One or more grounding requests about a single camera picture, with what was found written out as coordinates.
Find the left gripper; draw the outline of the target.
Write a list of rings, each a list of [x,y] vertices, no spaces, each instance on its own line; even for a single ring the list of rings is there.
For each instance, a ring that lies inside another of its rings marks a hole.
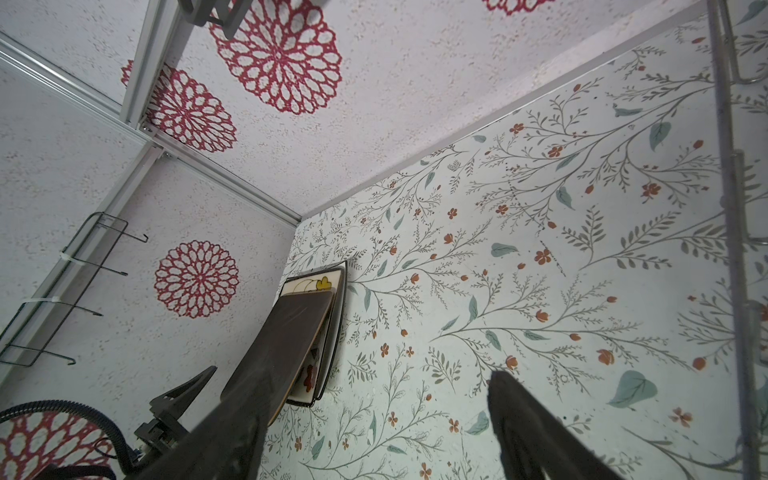
[[[186,436],[186,428],[178,421],[205,388],[217,367],[210,366],[190,380],[150,401],[153,418],[142,423],[134,434],[142,443],[141,462],[152,462],[175,448]]]

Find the black square floral plate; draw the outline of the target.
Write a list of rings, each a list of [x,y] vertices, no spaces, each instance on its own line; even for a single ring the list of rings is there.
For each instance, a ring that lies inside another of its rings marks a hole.
[[[335,264],[319,267],[304,272],[301,275],[289,277],[280,290],[280,296],[320,291],[331,293],[331,301],[328,309],[321,314],[319,320],[312,321],[310,326],[305,328],[307,333],[312,333],[312,343],[306,350],[300,370],[298,371],[293,386],[286,397],[286,403],[292,406],[311,407],[316,402],[313,399],[313,394],[318,378],[319,363],[323,356],[327,329],[326,322],[328,321],[332,309],[335,291],[334,287],[340,277],[340,272],[333,269],[333,265]]]

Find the white square plate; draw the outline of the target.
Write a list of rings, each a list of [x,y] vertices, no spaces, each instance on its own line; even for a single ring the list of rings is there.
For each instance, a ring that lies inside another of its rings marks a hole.
[[[323,356],[319,363],[318,378],[313,394],[313,399],[315,401],[320,400],[323,397],[326,386],[328,384],[343,321],[344,303],[347,290],[348,262],[346,260],[339,262],[333,265],[333,269],[340,272],[340,277],[334,287],[335,291],[332,309],[328,321],[326,322],[327,329]]]

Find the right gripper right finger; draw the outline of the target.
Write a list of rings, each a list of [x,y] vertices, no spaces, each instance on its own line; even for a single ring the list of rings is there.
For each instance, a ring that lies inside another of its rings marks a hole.
[[[507,479],[619,478],[510,373],[491,374],[487,403]]]

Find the black square plate yellow rim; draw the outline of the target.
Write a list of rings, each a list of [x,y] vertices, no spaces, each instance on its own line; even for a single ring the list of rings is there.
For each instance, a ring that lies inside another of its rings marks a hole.
[[[272,310],[220,395],[221,401],[243,393],[273,422],[286,402],[312,333],[305,331],[330,306],[330,292],[286,295]]]

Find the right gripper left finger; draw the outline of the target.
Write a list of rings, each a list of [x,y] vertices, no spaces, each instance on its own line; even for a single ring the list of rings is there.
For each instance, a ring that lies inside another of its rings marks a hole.
[[[255,479],[268,420],[243,393],[220,403],[175,448],[138,461],[130,479]]]

